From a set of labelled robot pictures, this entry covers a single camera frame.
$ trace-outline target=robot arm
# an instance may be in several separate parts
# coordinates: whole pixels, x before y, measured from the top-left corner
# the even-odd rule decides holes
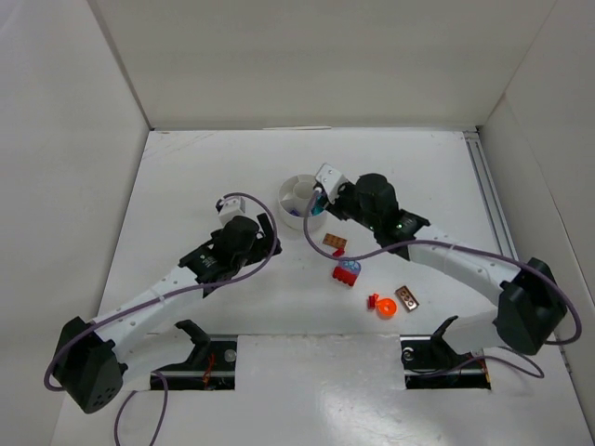
[[[352,219],[370,229],[382,247],[416,239],[463,245],[426,218],[400,208],[394,188],[379,174],[364,175],[353,184],[334,167],[323,164],[316,180],[324,191],[317,204],[341,220]],[[535,355],[566,314],[562,300],[542,281],[509,264],[426,244],[390,252],[465,283],[494,305],[474,317],[449,318],[428,336],[429,342],[447,346],[456,354],[510,346]],[[553,280],[544,262],[532,258],[528,265]]]
[[[122,386],[172,363],[200,363],[210,344],[208,335],[192,321],[184,321],[190,305],[216,287],[174,295],[121,319],[118,313],[192,285],[221,283],[241,268],[258,263],[271,251],[274,234],[266,214],[258,223],[244,216],[244,201],[231,197],[218,203],[224,225],[211,239],[184,256],[161,281],[114,311],[85,323],[67,322],[60,334],[58,352],[93,323],[116,316],[116,321],[98,328],[76,343],[57,363],[53,376],[85,413],[94,413],[109,403]],[[281,253],[277,240],[274,255]],[[158,327],[168,329],[155,333]]]

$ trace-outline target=white bowl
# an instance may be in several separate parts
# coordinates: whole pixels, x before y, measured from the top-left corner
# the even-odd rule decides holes
[[[294,230],[303,229],[303,216],[294,216],[290,213],[292,211],[296,211],[300,215],[305,213],[308,202],[314,193],[315,185],[316,178],[314,175],[304,174],[289,178],[279,189],[277,197],[279,214],[281,214],[281,220],[289,228]],[[310,216],[308,218],[308,229],[319,229],[326,221],[326,214],[326,211],[323,211],[317,216]]]

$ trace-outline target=white cardboard wall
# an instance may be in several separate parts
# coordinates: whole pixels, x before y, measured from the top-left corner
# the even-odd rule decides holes
[[[161,128],[479,125],[555,0],[92,0]]]
[[[566,352],[591,432],[595,432],[594,24],[592,1],[558,2],[482,131],[519,253],[550,263],[585,321],[583,338]],[[573,330],[572,322],[566,321],[561,334]]]
[[[99,305],[148,128],[86,2],[0,2],[0,431],[51,441],[43,373]]]

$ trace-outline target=brown lego brick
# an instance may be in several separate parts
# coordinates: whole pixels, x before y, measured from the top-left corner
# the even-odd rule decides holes
[[[345,249],[345,246],[347,245],[347,240],[342,239],[333,234],[326,234],[324,236],[323,244],[326,244],[327,246],[333,246],[336,249]]]
[[[406,286],[402,286],[397,291],[395,291],[394,294],[399,297],[401,302],[403,302],[403,306],[408,312],[419,307],[419,302],[417,302],[416,297]]]

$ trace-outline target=orange ball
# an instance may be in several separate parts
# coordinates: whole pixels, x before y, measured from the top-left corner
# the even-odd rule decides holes
[[[391,318],[397,312],[397,304],[394,300],[385,297],[376,302],[378,312],[385,318]]]

